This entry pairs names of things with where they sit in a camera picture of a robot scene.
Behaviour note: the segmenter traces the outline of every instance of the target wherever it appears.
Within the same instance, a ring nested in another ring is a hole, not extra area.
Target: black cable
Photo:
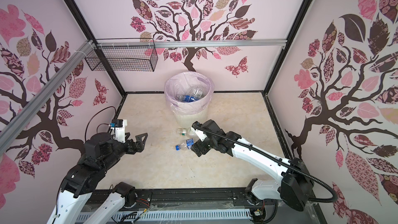
[[[114,106],[110,106],[110,107],[105,107],[104,109],[102,109],[101,111],[99,111],[99,112],[97,112],[96,114],[94,114],[94,116],[93,117],[91,117],[91,119],[88,121],[88,123],[87,123],[87,126],[86,126],[86,131],[84,132],[84,141],[86,142],[87,141],[87,138],[86,138],[86,136],[87,136],[87,129],[88,129],[88,125],[90,124],[90,122],[93,120],[93,118],[95,117],[95,116],[97,116],[100,112],[102,112],[103,110],[106,110],[106,109],[108,109],[108,108],[113,108],[113,109],[115,109],[115,115],[116,115],[116,108],[114,107]]]
[[[279,160],[276,159],[275,157],[273,157],[273,156],[271,156],[271,155],[269,155],[269,154],[267,154],[267,153],[265,153],[265,152],[263,152],[263,151],[261,151],[261,150],[255,148],[255,147],[249,146],[249,145],[244,144],[244,143],[241,143],[241,142],[239,142],[239,141],[235,141],[235,140],[233,140],[233,139],[231,139],[231,138],[228,138],[228,137],[226,137],[226,136],[224,136],[224,135],[221,135],[221,134],[214,133],[214,132],[211,132],[211,131],[209,131],[209,130],[203,129],[203,128],[201,128],[201,127],[198,127],[196,124],[192,125],[192,127],[194,127],[195,129],[197,129],[197,130],[199,130],[199,131],[207,132],[207,133],[210,133],[211,135],[216,135],[216,136],[218,136],[218,137],[221,137],[221,138],[224,138],[224,139],[226,139],[226,140],[232,141],[232,142],[234,142],[234,143],[236,143],[236,144],[238,144],[238,145],[240,145],[240,146],[243,146],[243,147],[246,147],[246,148],[248,148],[248,149],[250,149],[250,150],[253,150],[253,151],[255,151],[255,152],[257,152],[257,153],[263,155],[264,157],[266,157],[266,158],[268,158],[268,159],[270,159],[270,160],[276,162],[277,164],[279,164],[279,165],[281,165],[281,166],[284,166],[284,167],[286,167],[286,168],[288,168],[288,169],[291,169],[292,171],[296,172],[297,174],[300,174],[300,175],[302,175],[302,176],[308,177],[309,179],[313,180],[313,181],[316,182],[317,184],[319,184],[319,185],[321,185],[322,187],[326,188],[326,189],[332,194],[332,197],[330,197],[330,198],[313,198],[313,197],[310,197],[310,198],[308,198],[308,201],[312,201],[312,202],[324,202],[324,203],[329,203],[329,202],[335,202],[335,201],[337,201],[337,193],[336,193],[336,191],[334,191],[332,187],[330,187],[329,185],[327,185],[327,183],[325,183],[325,182],[319,180],[318,178],[316,178],[316,177],[314,177],[314,176],[311,176],[311,175],[309,175],[309,174],[307,174],[307,173],[304,173],[304,172],[302,172],[301,170],[297,169],[296,167],[293,167],[293,166],[291,166],[291,165],[289,165],[289,164],[287,164],[287,163],[284,163],[284,162],[282,162],[282,161],[279,161]]]

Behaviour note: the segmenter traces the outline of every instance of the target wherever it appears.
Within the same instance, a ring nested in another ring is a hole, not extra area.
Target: black wire basket
[[[86,62],[92,71],[104,71],[105,67],[100,58],[106,58],[114,71],[155,71],[158,61],[153,38],[128,38],[139,39],[140,45],[133,43],[98,44],[87,56]]]

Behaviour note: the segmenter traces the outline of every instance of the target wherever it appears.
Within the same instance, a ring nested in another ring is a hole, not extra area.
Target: butterfly decal
[[[240,74],[241,72],[248,71],[248,67],[246,65],[247,62],[248,62],[248,60],[247,60],[247,56],[246,56],[239,62],[239,65],[237,67],[236,66],[226,66],[225,69],[228,71],[231,71],[232,75],[236,76],[236,78],[237,78],[238,74]]]
[[[97,79],[95,79],[95,80],[96,80],[96,88],[97,88],[98,94],[94,99],[93,106],[98,105],[99,103],[103,104],[103,103],[107,102],[104,94],[106,94],[106,92],[108,90],[108,89],[106,89],[105,86],[101,86],[101,83],[99,81],[97,81]]]

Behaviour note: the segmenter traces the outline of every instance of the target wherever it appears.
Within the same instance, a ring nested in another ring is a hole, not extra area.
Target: plastic bottle
[[[181,150],[190,150],[192,145],[193,145],[194,141],[193,139],[188,139],[185,142],[183,142],[182,144],[178,144],[176,145],[176,150],[177,151],[181,151]]]
[[[198,137],[192,128],[189,128],[189,129],[178,128],[177,134],[181,135],[181,136],[192,137],[192,138]]]
[[[203,88],[199,86],[191,87],[188,94],[184,97],[184,102],[193,102],[201,99]]]

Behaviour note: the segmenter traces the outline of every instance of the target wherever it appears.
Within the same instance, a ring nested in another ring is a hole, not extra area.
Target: marble floor
[[[190,150],[176,151],[184,141],[166,107],[164,94],[130,94],[119,118],[127,119],[131,137],[148,133],[145,150],[124,155],[100,181],[108,189],[123,181],[137,189],[246,187],[252,178],[272,178],[254,165],[215,150],[197,157]],[[225,132],[233,131],[277,156],[283,152],[261,93],[215,93],[208,119]]]

